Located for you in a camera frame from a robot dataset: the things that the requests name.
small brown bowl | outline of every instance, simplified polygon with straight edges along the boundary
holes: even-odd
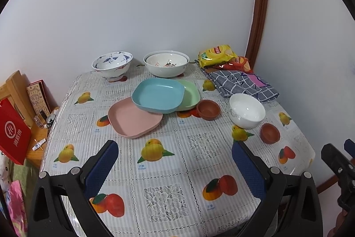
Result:
[[[210,100],[199,101],[196,109],[200,117],[207,121],[214,120],[221,113],[219,105]]]
[[[270,123],[261,126],[260,137],[265,144],[272,145],[280,140],[279,130]]]

white bowl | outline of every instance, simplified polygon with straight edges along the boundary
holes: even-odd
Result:
[[[92,63],[92,68],[101,73],[109,82],[115,82],[123,77],[128,71],[130,62],[133,59],[132,54],[125,51],[110,52],[98,57]]]
[[[154,51],[143,59],[148,71],[161,78],[171,78],[182,74],[190,58],[178,51]]]
[[[229,117],[243,129],[256,127],[265,118],[265,108],[256,98],[247,94],[234,94],[229,99]]]

metal screw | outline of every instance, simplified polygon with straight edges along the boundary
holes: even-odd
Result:
[[[305,177],[307,178],[307,179],[310,179],[310,178],[312,178],[312,174],[310,173],[310,172],[304,172],[303,173],[303,175],[305,175]]]
[[[70,172],[73,174],[73,175],[76,175],[77,173],[80,172],[80,168],[79,167],[74,167],[70,170]]]
[[[47,172],[46,171],[42,171],[40,172],[40,174],[38,175],[41,179],[43,179],[45,176],[47,176]]]
[[[271,171],[271,173],[273,173],[273,174],[278,174],[278,173],[280,173],[280,169],[277,168],[277,167],[271,167],[270,171]]]

yellow chip bag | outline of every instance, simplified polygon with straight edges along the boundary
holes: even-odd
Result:
[[[238,57],[229,45],[220,45],[198,53],[198,63],[201,68],[218,65]]]

red paper bag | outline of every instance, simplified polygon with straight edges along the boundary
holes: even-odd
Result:
[[[23,165],[31,130],[8,99],[0,102],[0,150],[15,164]]]

